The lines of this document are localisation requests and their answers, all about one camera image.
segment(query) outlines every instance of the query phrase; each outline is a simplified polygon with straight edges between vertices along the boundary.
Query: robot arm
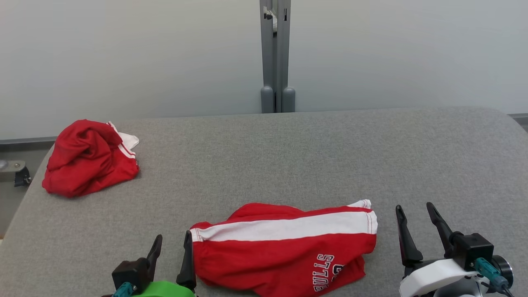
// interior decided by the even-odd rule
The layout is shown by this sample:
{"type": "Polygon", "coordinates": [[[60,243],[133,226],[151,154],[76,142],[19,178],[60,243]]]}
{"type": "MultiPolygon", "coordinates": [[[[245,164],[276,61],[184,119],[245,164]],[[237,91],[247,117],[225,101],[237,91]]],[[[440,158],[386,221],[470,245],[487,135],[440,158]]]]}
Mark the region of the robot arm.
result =
{"type": "Polygon", "coordinates": [[[398,234],[404,277],[402,297],[481,297],[498,292],[513,297],[509,289],[513,273],[503,257],[493,255],[493,244],[478,233],[453,232],[431,203],[427,203],[431,222],[437,227],[444,246],[444,258],[424,261],[407,227],[407,218],[396,206],[398,234]]]}
{"type": "Polygon", "coordinates": [[[146,258],[123,261],[112,272],[116,292],[103,297],[195,297],[196,274],[194,273],[193,243],[191,232],[185,233],[185,254],[176,283],[154,282],[156,262],[161,254],[163,237],[156,236],[146,258]]]}

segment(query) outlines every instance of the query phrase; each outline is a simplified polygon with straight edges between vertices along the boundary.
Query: gray metal post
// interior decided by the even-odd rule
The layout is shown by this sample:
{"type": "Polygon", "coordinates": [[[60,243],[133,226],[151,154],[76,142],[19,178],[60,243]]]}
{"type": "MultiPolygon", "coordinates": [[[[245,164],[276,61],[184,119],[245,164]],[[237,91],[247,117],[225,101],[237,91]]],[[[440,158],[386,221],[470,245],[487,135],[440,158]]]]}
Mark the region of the gray metal post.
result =
{"type": "Polygon", "coordinates": [[[295,111],[295,90],[288,87],[291,0],[279,0],[277,8],[277,112],[295,111]]]}
{"type": "Polygon", "coordinates": [[[264,86],[260,89],[262,113],[274,112],[273,73],[273,18],[270,14],[271,0],[260,0],[260,36],[262,38],[262,76],[264,86]]]}

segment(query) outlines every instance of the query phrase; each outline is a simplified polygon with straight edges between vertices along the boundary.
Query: gray upholstered surface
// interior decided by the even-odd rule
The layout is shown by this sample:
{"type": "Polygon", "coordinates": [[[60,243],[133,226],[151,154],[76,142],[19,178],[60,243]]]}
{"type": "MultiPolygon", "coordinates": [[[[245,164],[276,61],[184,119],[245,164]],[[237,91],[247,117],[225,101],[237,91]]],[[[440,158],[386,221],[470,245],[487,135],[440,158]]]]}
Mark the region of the gray upholstered surface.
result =
{"type": "MultiPolygon", "coordinates": [[[[426,201],[455,230],[479,232],[528,281],[528,136],[481,108],[144,119],[136,180],[76,200],[48,195],[41,166],[0,246],[0,295],[101,296],[111,271],[164,235],[156,279],[176,279],[183,236],[247,202],[301,209],[373,202],[378,244],[367,276],[327,296],[397,296],[402,278],[394,207],[404,206],[426,258],[442,254],[426,201]]],[[[202,297],[248,295],[199,283],[202,297]]]]}

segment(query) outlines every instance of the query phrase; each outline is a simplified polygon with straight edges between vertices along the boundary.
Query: white trim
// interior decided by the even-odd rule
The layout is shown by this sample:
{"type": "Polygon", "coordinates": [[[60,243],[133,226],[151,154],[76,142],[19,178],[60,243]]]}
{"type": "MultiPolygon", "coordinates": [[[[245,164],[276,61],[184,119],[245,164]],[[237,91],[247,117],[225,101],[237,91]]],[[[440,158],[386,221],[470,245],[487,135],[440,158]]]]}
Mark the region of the white trim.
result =
{"type": "Polygon", "coordinates": [[[132,154],[128,153],[128,150],[123,146],[122,143],[119,144],[117,147],[123,153],[123,155],[125,155],[125,157],[130,158],[130,159],[135,159],[136,158],[136,155],[132,155],[132,154]]]}
{"type": "Polygon", "coordinates": [[[368,208],[371,209],[372,203],[370,203],[369,199],[363,199],[358,202],[352,203],[350,205],[347,205],[348,207],[361,207],[361,208],[368,208]]]}
{"type": "MultiPolygon", "coordinates": [[[[116,133],[119,135],[117,128],[114,126],[114,124],[112,124],[112,122],[108,121],[107,124],[110,125],[110,127],[114,128],[114,131],[116,131],[116,133]]],[[[121,144],[118,145],[119,150],[123,153],[123,155],[125,155],[125,157],[130,158],[130,159],[135,159],[136,153],[129,151],[125,146],[123,146],[122,142],[123,142],[123,139],[121,138],[121,144]]]]}
{"type": "Polygon", "coordinates": [[[116,131],[116,133],[119,133],[117,131],[117,128],[114,126],[114,124],[111,121],[108,121],[107,124],[110,125],[110,127],[114,128],[114,131],[116,131]]]}
{"type": "Polygon", "coordinates": [[[378,221],[374,211],[345,211],[283,220],[233,222],[193,228],[193,242],[210,240],[261,241],[314,237],[325,234],[376,234],[378,221]]]}

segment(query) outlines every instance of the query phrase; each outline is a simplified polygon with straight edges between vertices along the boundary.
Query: metal bracket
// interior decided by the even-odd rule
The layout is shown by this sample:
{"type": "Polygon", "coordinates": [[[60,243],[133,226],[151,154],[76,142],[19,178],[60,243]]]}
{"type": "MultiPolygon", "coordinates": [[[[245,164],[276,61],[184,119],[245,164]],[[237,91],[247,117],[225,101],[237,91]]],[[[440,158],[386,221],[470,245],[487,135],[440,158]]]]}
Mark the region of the metal bracket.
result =
{"type": "Polygon", "coordinates": [[[20,160],[0,160],[0,173],[14,172],[15,187],[28,185],[31,183],[30,172],[26,167],[26,162],[20,160]]]}

